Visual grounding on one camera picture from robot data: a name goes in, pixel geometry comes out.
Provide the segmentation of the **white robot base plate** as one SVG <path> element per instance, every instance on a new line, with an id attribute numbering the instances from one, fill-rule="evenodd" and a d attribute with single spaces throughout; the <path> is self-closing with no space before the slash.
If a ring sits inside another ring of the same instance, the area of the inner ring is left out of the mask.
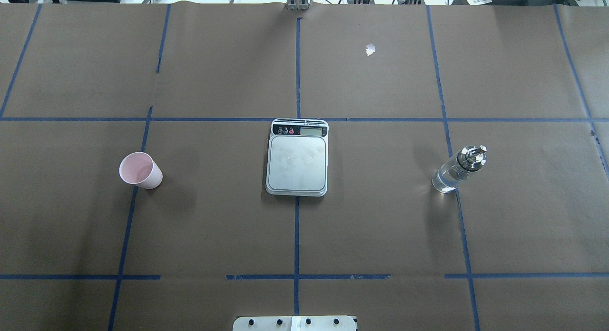
<path id="1" fill-rule="evenodd" d="M 357 331 L 357 318 L 348 315 L 241 316 L 233 331 Z"/>

